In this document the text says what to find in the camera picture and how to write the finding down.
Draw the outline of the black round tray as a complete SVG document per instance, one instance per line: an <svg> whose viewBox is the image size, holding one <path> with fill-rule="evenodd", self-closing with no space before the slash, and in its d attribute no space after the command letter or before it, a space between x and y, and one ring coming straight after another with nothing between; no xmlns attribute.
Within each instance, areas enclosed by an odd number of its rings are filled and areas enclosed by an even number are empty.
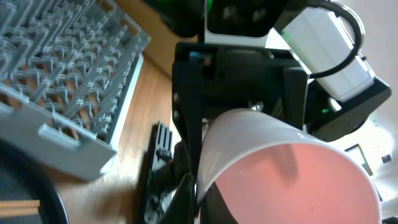
<svg viewBox="0 0 398 224"><path fill-rule="evenodd" d="M38 200L36 215L1 218L1 224L69 224L63 201L38 163L1 141L1 200Z"/></svg>

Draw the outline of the wooden chopstick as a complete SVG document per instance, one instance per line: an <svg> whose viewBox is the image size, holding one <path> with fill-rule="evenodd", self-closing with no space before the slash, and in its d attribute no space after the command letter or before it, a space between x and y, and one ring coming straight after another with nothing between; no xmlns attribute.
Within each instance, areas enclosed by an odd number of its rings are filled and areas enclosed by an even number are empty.
<svg viewBox="0 0 398 224"><path fill-rule="evenodd" d="M39 200L6 200L0 201L1 208L38 208Z"/></svg>
<svg viewBox="0 0 398 224"><path fill-rule="evenodd" d="M38 213L39 213L38 208L9 208L9 209L1 209L0 217L1 218L22 217L29 215L37 215Z"/></svg>

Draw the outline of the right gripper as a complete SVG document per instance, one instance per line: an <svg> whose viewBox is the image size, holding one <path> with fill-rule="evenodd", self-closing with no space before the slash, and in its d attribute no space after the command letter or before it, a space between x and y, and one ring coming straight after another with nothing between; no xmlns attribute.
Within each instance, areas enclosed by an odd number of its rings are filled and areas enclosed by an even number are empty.
<svg viewBox="0 0 398 224"><path fill-rule="evenodd" d="M185 143L187 167L198 174L203 119L262 103L262 112L302 129L308 74L288 50L193 42L175 46L173 121Z"/></svg>

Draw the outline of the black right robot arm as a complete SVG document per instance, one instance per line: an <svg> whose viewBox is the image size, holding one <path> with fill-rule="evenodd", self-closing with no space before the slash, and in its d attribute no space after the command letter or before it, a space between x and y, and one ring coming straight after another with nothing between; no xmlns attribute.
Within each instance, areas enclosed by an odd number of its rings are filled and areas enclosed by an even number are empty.
<svg viewBox="0 0 398 224"><path fill-rule="evenodd" d="M175 156L159 180L196 174L204 120L261 112L332 142L358 130L392 94L361 55L364 27L336 1L149 1L182 38L172 67Z"/></svg>

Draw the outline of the grey dishwasher rack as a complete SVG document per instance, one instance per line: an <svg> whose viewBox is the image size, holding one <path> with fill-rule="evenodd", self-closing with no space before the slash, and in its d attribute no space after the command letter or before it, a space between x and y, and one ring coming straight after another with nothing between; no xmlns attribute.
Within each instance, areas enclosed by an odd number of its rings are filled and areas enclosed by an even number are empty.
<svg viewBox="0 0 398 224"><path fill-rule="evenodd" d="M2 1L1 139L76 178L100 178L149 42L113 0Z"/></svg>

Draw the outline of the wall control panel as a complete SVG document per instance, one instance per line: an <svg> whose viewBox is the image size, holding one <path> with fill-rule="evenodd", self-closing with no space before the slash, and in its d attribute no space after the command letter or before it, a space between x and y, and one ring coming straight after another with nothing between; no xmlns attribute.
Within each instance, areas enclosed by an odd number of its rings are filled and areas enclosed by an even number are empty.
<svg viewBox="0 0 398 224"><path fill-rule="evenodd" d="M373 172L367 162L367 159L364 155L364 152L359 144L351 146L345 149L345 153L355 161L355 163L359 164L369 176L373 176Z"/></svg>

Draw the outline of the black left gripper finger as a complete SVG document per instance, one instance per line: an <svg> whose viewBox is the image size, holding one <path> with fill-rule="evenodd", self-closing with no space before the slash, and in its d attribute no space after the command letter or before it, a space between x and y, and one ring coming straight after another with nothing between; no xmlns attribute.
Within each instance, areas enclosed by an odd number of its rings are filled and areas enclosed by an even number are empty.
<svg viewBox="0 0 398 224"><path fill-rule="evenodd" d="M195 184L193 176L183 176L167 211L159 224L193 224L195 211Z"/></svg>

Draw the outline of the pink plastic cup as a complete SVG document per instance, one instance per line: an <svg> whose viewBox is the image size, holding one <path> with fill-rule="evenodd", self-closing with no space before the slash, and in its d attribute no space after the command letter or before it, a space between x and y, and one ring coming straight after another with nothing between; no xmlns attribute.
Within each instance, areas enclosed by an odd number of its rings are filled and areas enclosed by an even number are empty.
<svg viewBox="0 0 398 224"><path fill-rule="evenodd" d="M344 151L267 114L219 115L203 141L197 202L220 191L238 223L380 223L366 171Z"/></svg>

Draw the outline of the black base clamp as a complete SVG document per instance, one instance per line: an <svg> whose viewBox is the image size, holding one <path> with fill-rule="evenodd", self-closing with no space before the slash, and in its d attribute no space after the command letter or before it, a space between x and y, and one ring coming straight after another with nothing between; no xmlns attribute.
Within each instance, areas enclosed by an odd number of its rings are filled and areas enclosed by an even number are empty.
<svg viewBox="0 0 398 224"><path fill-rule="evenodd" d="M173 140L174 132L164 123L152 127L149 150L145 154L148 163L141 172L144 184L137 223L160 223L166 214L175 191L188 171L188 156L184 142Z"/></svg>

